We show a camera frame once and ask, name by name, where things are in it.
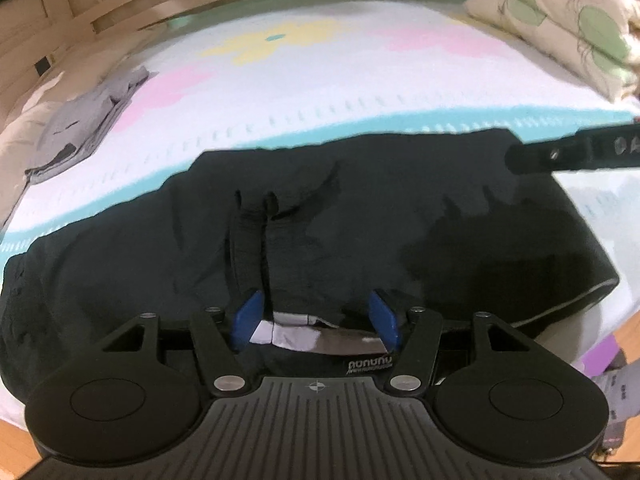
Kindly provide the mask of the black pants with grey stripe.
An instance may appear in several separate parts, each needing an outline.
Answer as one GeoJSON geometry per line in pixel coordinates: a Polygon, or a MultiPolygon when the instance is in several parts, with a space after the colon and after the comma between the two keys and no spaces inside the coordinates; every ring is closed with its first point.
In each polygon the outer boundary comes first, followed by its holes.
{"type": "Polygon", "coordinates": [[[255,290],[270,313],[352,330],[382,290],[399,311],[486,310],[536,336],[620,279],[552,177],[506,168],[516,142],[492,129],[201,154],[6,263],[2,380],[26,400],[141,313],[235,311],[255,290]]]}

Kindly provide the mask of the folded floral quilt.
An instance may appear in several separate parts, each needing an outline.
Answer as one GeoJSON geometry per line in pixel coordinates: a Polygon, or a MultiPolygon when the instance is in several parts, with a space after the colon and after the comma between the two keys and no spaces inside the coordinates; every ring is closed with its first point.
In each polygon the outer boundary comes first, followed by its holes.
{"type": "Polygon", "coordinates": [[[466,0],[612,102],[639,94],[639,0],[466,0]]]}

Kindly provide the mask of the floral bed blanket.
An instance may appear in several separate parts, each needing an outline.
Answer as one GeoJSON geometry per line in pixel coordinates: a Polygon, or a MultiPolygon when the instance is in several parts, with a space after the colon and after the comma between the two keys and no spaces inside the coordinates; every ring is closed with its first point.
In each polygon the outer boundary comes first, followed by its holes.
{"type": "Polygon", "coordinates": [[[638,110],[471,20],[463,1],[244,0],[176,18],[122,62],[151,78],[96,152],[23,196],[2,256],[158,188],[207,150],[499,126],[547,140],[638,110]]]}

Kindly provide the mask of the folded grey garment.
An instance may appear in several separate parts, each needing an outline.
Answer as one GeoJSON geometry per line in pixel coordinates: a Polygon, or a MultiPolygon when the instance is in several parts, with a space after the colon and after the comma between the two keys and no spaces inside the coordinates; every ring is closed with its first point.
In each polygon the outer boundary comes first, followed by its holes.
{"type": "Polygon", "coordinates": [[[92,155],[149,76],[144,66],[119,72],[66,102],[41,133],[25,170],[28,183],[47,181],[92,155]]]}

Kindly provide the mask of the white pillow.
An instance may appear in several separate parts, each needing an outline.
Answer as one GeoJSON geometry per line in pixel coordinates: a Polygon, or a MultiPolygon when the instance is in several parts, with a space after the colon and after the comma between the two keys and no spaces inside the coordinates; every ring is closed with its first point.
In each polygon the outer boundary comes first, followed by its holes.
{"type": "Polygon", "coordinates": [[[8,224],[25,191],[27,165],[36,152],[43,129],[61,106],[61,102],[37,104],[15,118],[1,133],[1,229],[8,224]]]}

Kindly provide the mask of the black wall outlet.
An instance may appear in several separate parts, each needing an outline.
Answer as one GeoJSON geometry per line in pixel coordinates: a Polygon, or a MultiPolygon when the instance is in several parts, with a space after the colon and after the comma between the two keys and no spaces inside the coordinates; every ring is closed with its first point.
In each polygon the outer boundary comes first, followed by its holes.
{"type": "Polygon", "coordinates": [[[39,76],[42,76],[43,74],[47,73],[47,71],[50,70],[50,68],[51,68],[51,63],[46,56],[44,56],[43,58],[40,58],[40,60],[35,62],[35,70],[39,76]]]}

